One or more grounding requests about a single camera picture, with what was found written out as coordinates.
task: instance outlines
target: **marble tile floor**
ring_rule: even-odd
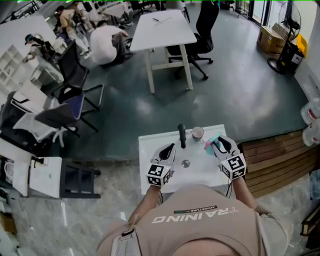
[[[100,199],[23,198],[10,194],[9,203],[21,246],[38,256],[94,256],[97,245],[113,218],[128,219],[143,198],[140,192],[139,163],[96,162],[102,174],[95,181]],[[307,239],[300,236],[301,222],[314,208],[310,201],[309,175],[271,194],[259,203],[294,225],[286,255],[303,252]],[[220,187],[226,193],[227,187]]]

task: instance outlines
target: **teal object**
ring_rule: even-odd
[[[220,148],[220,141],[218,140],[218,138],[221,136],[222,134],[221,134],[221,132],[219,132],[216,136],[214,136],[214,137],[211,137],[210,139],[208,139],[207,141],[206,141],[206,143],[205,143],[205,151],[206,151],[206,153],[208,154],[208,155],[210,155],[210,156],[214,156],[215,155],[215,152],[214,152],[214,150],[213,150],[213,148],[212,148],[212,146],[211,146],[211,144],[213,143],[213,142],[215,142],[215,144],[217,145],[217,147],[219,147]]]

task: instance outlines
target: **table leg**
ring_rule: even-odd
[[[167,47],[164,47],[164,62],[169,63],[169,52]]]
[[[186,80],[188,82],[188,89],[192,90],[192,80],[191,80],[191,74],[190,74],[190,68],[189,68],[189,62],[188,62],[188,56],[186,52],[186,48],[184,44],[179,45],[180,46],[180,51],[182,55],[182,61],[184,65],[184,70],[185,70],[185,75],[186,75]]]
[[[150,92],[152,94],[154,94],[155,93],[155,85],[154,85],[154,78],[152,76],[152,66],[151,66],[151,59],[150,59],[149,50],[144,51],[144,58],[145,58],[146,72],[148,74]]]

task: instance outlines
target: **wooden floor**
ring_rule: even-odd
[[[242,144],[246,184],[255,198],[278,190],[319,166],[319,149],[307,147],[302,131]]]

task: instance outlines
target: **black handle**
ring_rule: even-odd
[[[178,130],[180,134],[180,141],[181,141],[181,148],[185,149],[186,148],[186,127],[184,124],[179,124],[178,125]]]

